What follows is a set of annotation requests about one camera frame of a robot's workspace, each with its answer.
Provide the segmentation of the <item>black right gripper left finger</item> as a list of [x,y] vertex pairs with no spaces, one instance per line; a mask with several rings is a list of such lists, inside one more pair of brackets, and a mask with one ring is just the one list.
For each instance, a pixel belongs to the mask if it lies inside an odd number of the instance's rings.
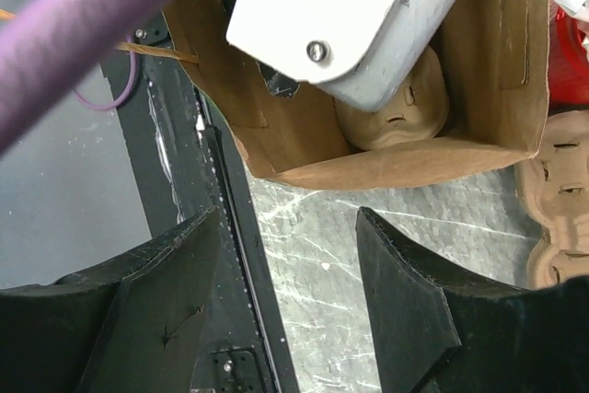
[[187,392],[220,248],[208,209],[48,285],[1,293],[5,392]]

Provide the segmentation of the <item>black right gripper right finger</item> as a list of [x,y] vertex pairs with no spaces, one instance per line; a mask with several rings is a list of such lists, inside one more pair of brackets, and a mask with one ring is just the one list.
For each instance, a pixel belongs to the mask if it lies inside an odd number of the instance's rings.
[[356,236],[385,392],[584,392],[588,281],[526,290],[471,272],[363,207]]

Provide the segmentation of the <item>green paper bag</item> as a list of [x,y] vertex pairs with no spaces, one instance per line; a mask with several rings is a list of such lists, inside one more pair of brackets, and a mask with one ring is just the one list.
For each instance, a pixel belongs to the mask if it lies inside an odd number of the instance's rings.
[[221,0],[163,10],[182,69],[218,108],[259,179],[310,190],[415,188],[533,157],[549,109],[548,0],[457,0],[378,111],[317,87],[275,98],[222,39]]

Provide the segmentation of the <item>brown cardboard cup carrier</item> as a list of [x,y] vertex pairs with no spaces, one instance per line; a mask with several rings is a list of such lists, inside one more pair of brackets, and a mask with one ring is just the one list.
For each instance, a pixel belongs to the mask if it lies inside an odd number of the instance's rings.
[[374,112],[335,102],[345,139],[364,151],[429,140],[445,126],[450,98],[436,52],[427,47],[384,108]]

